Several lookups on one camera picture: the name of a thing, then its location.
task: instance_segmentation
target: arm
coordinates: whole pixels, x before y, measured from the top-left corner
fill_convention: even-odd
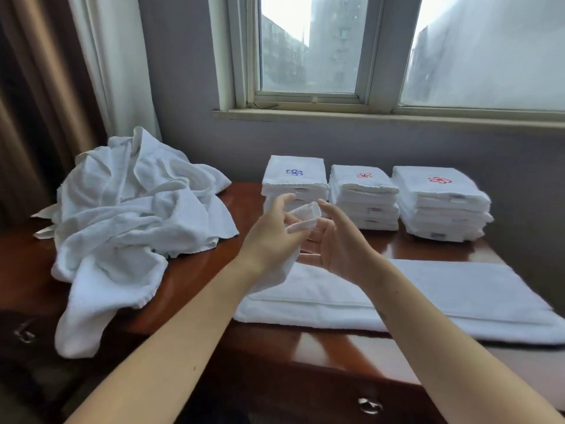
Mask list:
[[[320,219],[299,262],[325,267],[363,289],[449,423],[565,423],[529,385],[441,313],[337,207]]]
[[[280,196],[245,238],[239,255],[92,392],[67,423],[172,423],[198,382],[237,305],[308,232],[287,234]]]

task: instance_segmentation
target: red embroidered logo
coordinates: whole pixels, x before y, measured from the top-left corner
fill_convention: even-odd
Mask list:
[[[441,183],[441,184],[452,183],[451,180],[449,180],[449,178],[442,178],[442,177],[430,177],[428,178],[428,181],[431,181],[432,183]]]

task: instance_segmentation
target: drawer handle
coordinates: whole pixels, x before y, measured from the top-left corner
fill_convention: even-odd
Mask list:
[[[33,323],[34,320],[35,318],[31,318],[25,321],[24,323],[20,324],[16,328],[16,330],[14,330],[14,335],[19,339],[20,342],[23,342],[25,344],[32,344],[36,341],[37,339],[36,335],[26,330],[31,325],[31,323]]]
[[[377,415],[383,411],[383,405],[379,402],[371,402],[369,399],[357,399],[362,412],[369,415]]]

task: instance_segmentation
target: hand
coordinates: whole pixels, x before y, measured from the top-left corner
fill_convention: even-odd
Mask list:
[[[384,259],[371,248],[355,224],[335,205],[320,199],[320,208],[332,220],[319,218],[316,228],[300,248],[299,263],[319,266],[359,285],[374,275],[375,264]]]
[[[285,224],[299,220],[284,212],[284,205],[296,198],[294,193],[280,195],[273,201],[269,212],[259,217],[241,246],[238,259],[262,275],[268,270],[280,266],[300,247],[308,237],[309,231],[287,233]]]

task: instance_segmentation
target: forearm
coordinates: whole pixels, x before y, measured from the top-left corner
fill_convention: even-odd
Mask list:
[[[375,253],[361,287],[450,423],[563,423],[556,410]]]
[[[121,363],[68,423],[173,422],[258,274],[238,259]]]

